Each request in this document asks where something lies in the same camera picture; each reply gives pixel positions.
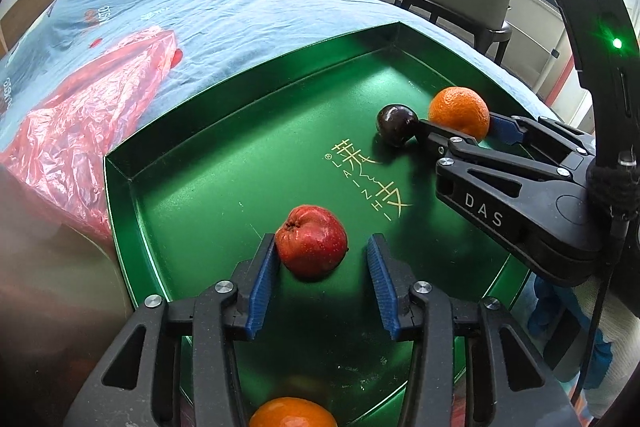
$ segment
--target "chinese characters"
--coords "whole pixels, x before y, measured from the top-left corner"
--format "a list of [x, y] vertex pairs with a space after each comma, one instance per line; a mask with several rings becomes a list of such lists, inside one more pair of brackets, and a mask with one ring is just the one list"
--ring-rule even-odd
[[333, 153], [324, 155], [335, 168], [341, 169], [345, 178], [350, 180], [376, 212], [381, 212], [389, 221], [392, 217], [400, 217], [402, 209], [410, 204], [402, 203], [400, 189], [395, 182], [382, 183], [365, 173], [375, 160], [362, 154], [362, 149], [356, 149], [350, 139], [342, 140], [332, 147]]

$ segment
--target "blue gripper pad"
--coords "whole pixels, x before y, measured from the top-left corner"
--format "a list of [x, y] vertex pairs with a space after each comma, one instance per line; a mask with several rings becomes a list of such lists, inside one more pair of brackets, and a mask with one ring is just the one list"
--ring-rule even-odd
[[489, 136], [500, 140], [507, 145], [522, 143], [524, 133], [518, 124], [512, 119], [501, 114], [489, 113]]
[[369, 273], [376, 292], [382, 325], [389, 332], [391, 338], [397, 340], [401, 329], [398, 317], [398, 298], [381, 252], [381, 247], [386, 247], [386, 242], [384, 245], [380, 245], [380, 242], [376, 240], [377, 235], [380, 234], [372, 235], [367, 243], [367, 265], [369, 265]]
[[271, 245], [267, 254], [264, 256], [262, 265], [258, 270], [255, 278], [254, 287], [251, 289], [249, 303], [247, 306], [247, 320], [244, 326], [247, 336], [253, 340], [258, 331], [262, 329], [264, 316], [267, 312], [269, 299], [271, 298], [271, 290], [278, 273], [278, 264], [280, 260], [275, 250], [275, 244], [271, 241]]

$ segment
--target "red apple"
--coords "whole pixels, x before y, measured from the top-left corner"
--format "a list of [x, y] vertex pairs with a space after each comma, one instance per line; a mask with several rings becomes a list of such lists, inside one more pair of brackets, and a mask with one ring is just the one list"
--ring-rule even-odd
[[326, 208], [301, 204], [276, 232], [280, 260], [299, 279], [318, 280], [347, 253], [347, 233]]

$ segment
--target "printed logo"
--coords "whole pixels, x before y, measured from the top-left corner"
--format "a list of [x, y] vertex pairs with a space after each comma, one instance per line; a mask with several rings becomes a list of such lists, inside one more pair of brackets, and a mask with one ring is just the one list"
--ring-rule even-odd
[[330, 161], [337, 170], [342, 171], [345, 179], [351, 180], [360, 194], [364, 194], [362, 202], [368, 201], [376, 212], [392, 221], [402, 215], [402, 209], [411, 204], [402, 203], [400, 188], [395, 181], [381, 182], [371, 176], [376, 165], [380, 162], [372, 160], [370, 156], [363, 154], [363, 149], [358, 149], [349, 138], [342, 140], [331, 148], [332, 152], [324, 155], [324, 159]]
[[2, 99], [0, 100], [0, 114], [6, 112], [7, 109], [11, 107], [12, 102], [11, 96], [11, 79], [7, 77], [7, 79], [2, 84]]
[[84, 12], [84, 22], [89, 26], [97, 26], [107, 22], [111, 18], [111, 7], [105, 4], [101, 8], [89, 8]]
[[479, 202], [480, 206], [476, 210], [476, 200], [468, 192], [465, 194], [465, 206], [471, 208], [476, 214], [480, 214], [486, 221], [491, 220], [494, 227], [502, 226], [502, 214], [500, 212], [492, 212], [487, 209], [486, 203]]

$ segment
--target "black cable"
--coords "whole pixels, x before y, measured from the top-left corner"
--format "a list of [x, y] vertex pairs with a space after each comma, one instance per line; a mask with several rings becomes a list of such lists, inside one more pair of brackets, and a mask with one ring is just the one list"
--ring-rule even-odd
[[589, 371], [589, 365], [591, 363], [591, 355], [593, 354], [593, 346], [596, 340], [596, 332], [598, 331], [598, 325], [600, 324], [600, 317], [602, 316], [602, 308], [604, 306], [604, 299], [607, 296], [607, 290], [609, 290], [609, 284], [611, 282], [611, 276], [613, 275], [614, 265], [607, 267], [607, 273], [604, 276], [600, 288], [598, 289], [598, 296], [596, 297], [596, 303], [593, 307], [593, 314], [591, 315], [591, 322], [589, 324], [589, 334], [587, 335], [587, 345], [584, 348], [584, 355], [582, 356], [582, 364], [580, 366], [580, 376], [578, 382], [575, 384], [574, 393], [571, 395], [571, 405], [578, 402], [580, 393], [584, 387], [584, 381], [587, 378], [587, 372]]
[[625, 216], [612, 218], [611, 229], [609, 231], [609, 244], [607, 245], [606, 269], [603, 273], [602, 283], [600, 283], [600, 288], [598, 289], [598, 295], [596, 296], [596, 302], [593, 307], [593, 314], [591, 314], [589, 333], [587, 335], [587, 345], [584, 349], [584, 355], [582, 356], [582, 364], [580, 365], [580, 376], [578, 377], [578, 382], [575, 384], [574, 393], [571, 395], [571, 405], [574, 406], [578, 402], [580, 393], [584, 388], [584, 381], [587, 378], [589, 365], [591, 363], [591, 355], [593, 354], [596, 332], [598, 331], [600, 317], [602, 316], [604, 299], [607, 296], [607, 291], [609, 290], [613, 271], [615, 270], [618, 261], [620, 261], [628, 229], [629, 221]]

